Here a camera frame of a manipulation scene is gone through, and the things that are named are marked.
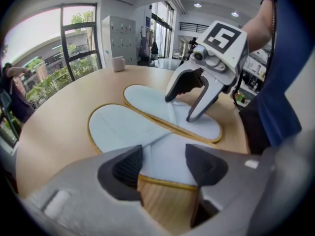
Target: wooden tabletop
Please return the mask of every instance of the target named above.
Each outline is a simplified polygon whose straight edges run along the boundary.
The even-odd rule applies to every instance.
[[[118,73],[105,68],[69,84],[48,99],[22,129],[16,161],[20,196],[24,198],[40,188],[66,165],[97,155],[87,133],[88,117],[95,108],[106,103],[123,104],[123,90],[132,84],[165,91],[172,73],[144,66],[127,65],[125,71]],[[192,104],[200,90],[195,88],[178,99]],[[229,95],[221,93],[206,113],[222,125],[222,139],[217,143],[219,148],[249,153],[243,124]],[[187,223],[195,193],[143,182],[139,183],[138,189],[145,209],[168,231],[178,235],[189,230]],[[167,208],[176,200],[181,200],[180,204],[176,203],[181,209]]]

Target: gray locker cabinet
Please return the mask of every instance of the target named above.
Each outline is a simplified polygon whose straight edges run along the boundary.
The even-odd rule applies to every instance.
[[[137,65],[136,22],[127,18],[108,16],[102,21],[102,43],[106,66],[111,58],[123,56],[128,65]]]

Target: slipper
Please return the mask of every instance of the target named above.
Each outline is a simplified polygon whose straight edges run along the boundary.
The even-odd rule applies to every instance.
[[[88,122],[89,138],[100,153],[141,145],[139,178],[183,189],[197,189],[186,164],[186,144],[214,148],[172,132],[128,107],[107,104],[94,110]]]
[[[136,112],[177,130],[190,138],[206,143],[216,143],[222,137],[221,126],[203,114],[194,122],[186,121],[190,105],[177,99],[165,102],[163,92],[142,85],[131,85],[123,92],[124,103]]]

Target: table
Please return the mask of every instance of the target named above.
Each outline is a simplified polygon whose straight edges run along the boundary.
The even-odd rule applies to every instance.
[[[105,68],[69,84],[48,99],[25,123],[17,150],[16,176],[19,194],[25,198],[66,165],[97,155],[87,133],[90,113],[106,103],[122,104],[124,88],[142,84],[165,91],[173,71],[127,65],[114,73]],[[192,104],[200,88],[178,96]],[[224,150],[249,153],[245,131],[229,95],[221,93],[206,112],[223,128],[217,143]],[[169,232],[189,230],[196,193],[139,181],[138,190],[147,212]]]

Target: black railing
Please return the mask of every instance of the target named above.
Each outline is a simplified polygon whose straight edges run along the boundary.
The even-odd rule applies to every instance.
[[[193,24],[193,23],[183,23],[180,22],[180,30],[189,30],[193,32],[203,33],[209,26]]]

